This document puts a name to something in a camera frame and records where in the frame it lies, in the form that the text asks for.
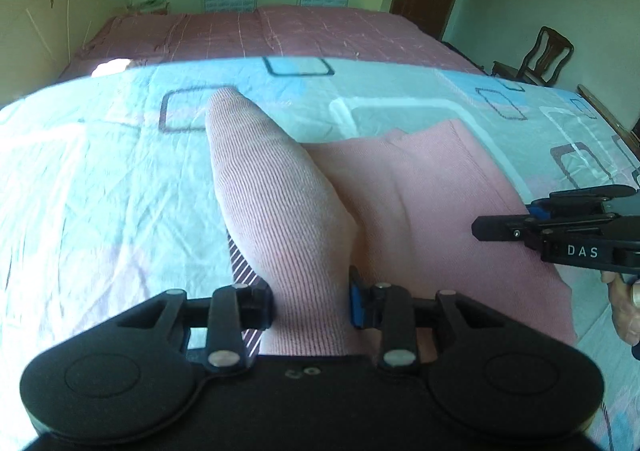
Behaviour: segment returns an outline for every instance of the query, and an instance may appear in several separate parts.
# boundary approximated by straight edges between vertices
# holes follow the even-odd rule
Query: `wooden chair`
[[[542,46],[543,36],[546,34],[546,47],[542,55],[536,61],[535,67],[530,68],[529,63],[535,57],[536,53]],[[548,72],[549,67],[553,65],[554,61],[565,51],[568,50],[566,55],[558,62],[556,69],[552,76],[548,79],[544,79],[544,75]],[[574,53],[574,46],[571,42],[565,38],[562,34],[549,27],[540,28],[536,44],[531,51],[522,60],[522,65],[519,70],[514,67],[494,61],[494,68],[492,69],[492,76],[500,76],[511,81],[522,81],[523,83],[529,83],[531,85],[538,86],[553,86],[558,81],[558,76],[562,67],[564,67],[569,58]]]

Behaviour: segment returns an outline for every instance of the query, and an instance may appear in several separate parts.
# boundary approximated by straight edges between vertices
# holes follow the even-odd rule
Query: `finger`
[[[632,320],[625,316],[613,315],[613,326],[616,333],[625,343],[636,346],[640,342],[640,333],[632,330]]]
[[[600,278],[603,283],[611,283],[614,279],[616,279],[620,274],[612,271],[602,271],[600,273]]]
[[[631,287],[631,300],[634,306],[640,309],[640,281],[634,283]]]
[[[609,284],[609,302],[614,309],[620,309],[626,313],[636,313],[631,297],[631,287],[622,281],[622,277],[617,275]]]

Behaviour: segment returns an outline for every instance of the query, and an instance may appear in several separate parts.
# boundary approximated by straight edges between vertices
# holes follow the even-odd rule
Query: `light blue bedsheet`
[[[638,187],[640,164],[576,94],[487,76],[257,58],[44,89],[0,110],[0,449],[34,436],[18,380],[38,352],[167,288],[202,297],[231,282],[204,132],[207,98],[227,85],[301,142],[460,118],[526,203],[559,189]],[[614,449],[636,449],[640,363],[614,332],[598,273],[560,271],[574,291],[578,348],[606,377]],[[590,434],[609,448],[602,413]]]

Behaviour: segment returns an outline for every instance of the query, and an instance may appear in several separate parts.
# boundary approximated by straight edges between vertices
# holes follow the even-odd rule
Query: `pink blanket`
[[[74,56],[61,80],[116,57],[135,66],[224,57],[309,56],[406,63],[481,73],[395,14],[348,8],[271,6],[254,12],[110,19]]]
[[[453,289],[574,342],[570,289],[555,268],[522,244],[471,234],[479,215],[526,209],[459,121],[305,151],[257,106],[224,89],[212,98],[207,132],[228,230],[274,288],[282,316],[262,351],[360,351],[348,324],[350,263],[370,284],[402,285],[424,298]],[[423,359],[432,359],[429,332],[419,339]]]

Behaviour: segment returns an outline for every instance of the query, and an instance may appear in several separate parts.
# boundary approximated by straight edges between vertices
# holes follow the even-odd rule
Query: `black circular pad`
[[[491,437],[553,439],[581,430],[600,406],[600,370],[533,330],[470,330],[431,366],[428,384],[453,419]]]
[[[20,380],[39,433],[76,442],[135,439],[175,416],[195,387],[193,368],[144,329],[91,330],[38,355]]]
[[[113,370],[113,373],[96,373]],[[140,368],[126,355],[93,354],[67,368],[66,385],[83,397],[106,399],[121,395],[140,380]]]

